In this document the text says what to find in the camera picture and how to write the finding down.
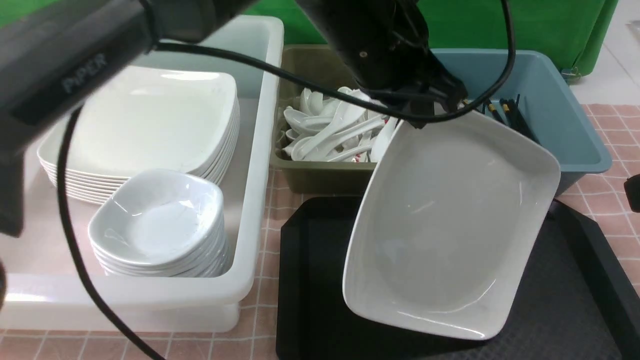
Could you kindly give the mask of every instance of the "white bowl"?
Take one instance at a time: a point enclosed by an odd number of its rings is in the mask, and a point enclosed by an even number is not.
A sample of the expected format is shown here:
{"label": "white bowl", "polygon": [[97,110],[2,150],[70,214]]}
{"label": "white bowl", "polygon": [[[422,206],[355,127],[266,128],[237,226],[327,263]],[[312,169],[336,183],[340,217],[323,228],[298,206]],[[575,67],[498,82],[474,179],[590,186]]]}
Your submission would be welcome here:
{"label": "white bowl", "polygon": [[156,169],[124,183],[98,209],[88,232],[92,245],[118,262],[159,266],[200,246],[222,216],[215,184]]}
{"label": "white bowl", "polygon": [[140,274],[149,276],[172,276],[183,271],[194,268],[197,264],[212,258],[216,251],[224,247],[227,237],[224,233],[224,224],[217,226],[219,230],[214,231],[208,239],[199,247],[193,249],[180,259],[176,259],[160,266],[137,266],[124,264],[103,253],[97,247],[93,248],[93,253],[103,267],[119,272],[128,272],[129,275]]}
{"label": "white bowl", "polygon": [[221,246],[218,249],[208,253],[205,259],[192,263],[189,266],[175,268],[170,271],[135,272],[120,268],[113,268],[103,262],[100,262],[100,265],[109,275],[145,277],[214,277],[219,276],[228,270],[228,241],[226,236],[224,236],[220,245]]}

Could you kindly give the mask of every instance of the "white square plate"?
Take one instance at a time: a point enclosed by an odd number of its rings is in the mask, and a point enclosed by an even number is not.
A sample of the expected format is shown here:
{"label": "white square plate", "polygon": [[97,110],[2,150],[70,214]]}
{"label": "white square plate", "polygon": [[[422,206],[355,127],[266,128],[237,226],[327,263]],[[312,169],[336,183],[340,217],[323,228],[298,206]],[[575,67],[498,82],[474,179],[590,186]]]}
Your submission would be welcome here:
{"label": "white square plate", "polygon": [[[151,168],[202,175],[220,153],[237,88],[229,74],[130,66],[87,100],[68,170],[126,180]],[[54,165],[66,122],[38,149]]]}

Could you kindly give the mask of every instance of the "white plastic bin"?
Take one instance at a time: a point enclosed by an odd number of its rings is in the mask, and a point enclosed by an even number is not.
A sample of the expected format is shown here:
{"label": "white plastic bin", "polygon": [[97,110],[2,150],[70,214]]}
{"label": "white plastic bin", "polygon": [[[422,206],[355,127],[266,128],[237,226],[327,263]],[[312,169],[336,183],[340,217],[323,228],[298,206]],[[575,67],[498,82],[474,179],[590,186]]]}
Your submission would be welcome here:
{"label": "white plastic bin", "polygon": [[[240,16],[203,45],[238,51],[280,65],[284,27],[272,17]],[[152,53],[135,65],[226,72],[238,85],[241,129],[232,164],[222,182],[225,223],[235,245],[234,262],[212,279],[106,277],[91,252],[86,225],[97,206],[70,199],[83,257],[105,301],[135,331],[223,332],[238,320],[238,302],[251,289],[269,172],[271,130],[278,78],[217,58]],[[27,159],[28,167],[38,162]],[[8,291],[0,328],[112,330],[82,288],[68,254],[55,190],[41,170],[27,169],[26,228],[20,239],[0,236]]]}

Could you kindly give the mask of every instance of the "white ceramic spoon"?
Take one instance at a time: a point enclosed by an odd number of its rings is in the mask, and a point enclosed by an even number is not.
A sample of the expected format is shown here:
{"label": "white ceramic spoon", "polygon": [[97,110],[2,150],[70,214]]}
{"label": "white ceramic spoon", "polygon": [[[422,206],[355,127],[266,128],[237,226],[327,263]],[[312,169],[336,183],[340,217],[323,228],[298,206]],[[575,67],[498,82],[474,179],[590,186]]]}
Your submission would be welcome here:
{"label": "white ceramic spoon", "polygon": [[323,95],[321,92],[312,92],[309,96],[308,106],[311,115],[320,115],[323,110]]}
{"label": "white ceramic spoon", "polygon": [[[363,101],[370,100],[369,96],[360,90],[355,90],[351,92],[350,95]],[[309,141],[295,148],[293,150],[294,153],[292,155],[292,158],[297,158],[299,160],[304,159],[312,149],[317,147],[321,142],[325,141],[329,136],[349,127],[350,125],[358,121],[364,111],[365,109],[359,106],[351,105],[348,102],[341,102],[340,105],[338,105],[338,109],[335,111],[335,116],[333,117],[333,120],[331,120],[331,123],[329,123],[326,128],[312,137]]]}
{"label": "white ceramic spoon", "polygon": [[[373,135],[373,131],[367,131],[366,133],[362,134],[362,137],[360,139],[360,143],[358,143],[358,146],[370,145],[374,140],[374,139],[371,138],[372,135]],[[349,162],[354,162],[354,163],[365,163],[365,162],[368,162],[367,153],[366,152],[361,152],[360,154],[356,154],[356,156],[354,156],[353,158],[345,159],[344,161],[349,161]]]}
{"label": "white ceramic spoon", "polygon": [[367,119],[374,118],[378,115],[380,115],[380,113],[376,113],[375,111],[372,111],[372,110],[367,110]]}
{"label": "white ceramic spoon", "polygon": [[358,154],[361,154],[363,152],[367,152],[369,150],[371,150],[371,144],[354,147],[353,149],[339,152],[336,155],[329,154],[329,155],[325,156],[323,159],[318,160],[318,161],[327,161],[327,162],[330,162],[330,163],[335,163],[335,162],[338,162],[338,161],[351,159],[354,156],[356,156]]}
{"label": "white ceramic spoon", "polygon": [[283,114],[291,129],[298,134],[318,134],[332,121],[330,117],[310,117],[290,106],[284,110]]}
{"label": "white ceramic spoon", "polygon": [[[291,157],[291,154],[293,153],[293,148],[296,146],[296,144],[298,142],[300,142],[301,140],[307,139],[308,137],[303,137],[300,136],[297,139],[293,140],[292,143],[290,143],[289,145],[287,145],[286,147],[284,147],[282,150],[289,155],[289,157]],[[334,156],[337,155],[338,151],[336,151],[335,149],[332,149],[331,152],[329,152],[329,156]]]}
{"label": "white ceramic spoon", "polygon": [[[346,86],[343,86],[338,89],[338,92],[341,92],[343,94],[349,94],[352,91],[353,91],[352,89]],[[335,111],[338,109],[338,105],[340,105],[340,101],[338,99],[334,99],[333,97],[330,97],[327,100],[323,100],[323,109],[320,112],[320,116],[333,117],[335,115]]]}
{"label": "white ceramic spoon", "polygon": [[376,136],[376,139],[373,143],[373,147],[371,148],[371,162],[378,163],[382,156],[387,151],[387,147],[389,147],[389,143],[391,142],[391,136],[394,134],[394,130],[396,130],[396,124],[398,123],[398,119],[392,117],[387,121],[385,127],[380,130],[380,134]]}
{"label": "white ceramic spoon", "polygon": [[295,139],[300,136],[300,134],[295,132],[293,129],[287,130],[284,135],[287,137],[287,139],[289,139],[289,141],[295,141]]}
{"label": "white ceramic spoon", "polygon": [[354,147],[358,146],[358,144],[360,143],[360,139],[357,136],[354,136],[350,139],[347,139],[345,142],[343,142],[342,145],[342,150],[349,150],[349,149],[353,149]]}
{"label": "white ceramic spoon", "polygon": [[313,116],[309,109],[309,98],[311,97],[311,90],[305,88],[300,94],[300,111],[307,114],[307,116]]}
{"label": "white ceramic spoon", "polygon": [[300,127],[304,130],[316,131],[316,133],[318,133],[326,128],[332,120],[333,117],[328,116],[311,116],[302,119]]}
{"label": "white ceramic spoon", "polygon": [[314,147],[310,152],[307,153],[305,157],[299,157],[300,148],[309,144],[313,139],[315,139],[318,135],[313,136],[312,138],[308,138],[308,140],[304,140],[298,142],[294,146],[293,154],[291,158],[296,161],[300,160],[309,160],[309,161],[322,161],[323,158],[329,154],[332,149],[335,149],[338,145],[343,142],[354,138],[358,135],[366,133],[367,131],[371,131],[377,127],[382,127],[385,125],[385,121],[382,118],[382,115],[375,117],[374,119],[367,120],[365,122],[361,122],[349,129],[343,130],[339,133],[336,133],[332,136],[329,136],[324,141],[319,143],[316,147]]}

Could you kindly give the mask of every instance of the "green cloth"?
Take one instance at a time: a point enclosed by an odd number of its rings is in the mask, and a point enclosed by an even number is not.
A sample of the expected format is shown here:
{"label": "green cloth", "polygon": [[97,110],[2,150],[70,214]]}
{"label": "green cloth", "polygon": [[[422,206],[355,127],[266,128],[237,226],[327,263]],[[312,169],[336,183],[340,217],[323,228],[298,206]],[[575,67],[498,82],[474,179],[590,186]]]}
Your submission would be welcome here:
{"label": "green cloth", "polygon": [[[2,0],[0,26],[55,0]],[[510,0],[519,49],[539,51],[559,69],[589,74],[618,0]],[[505,48],[499,0],[420,0],[431,47]],[[285,24],[286,44],[321,44],[294,0],[262,0],[247,11]]]}

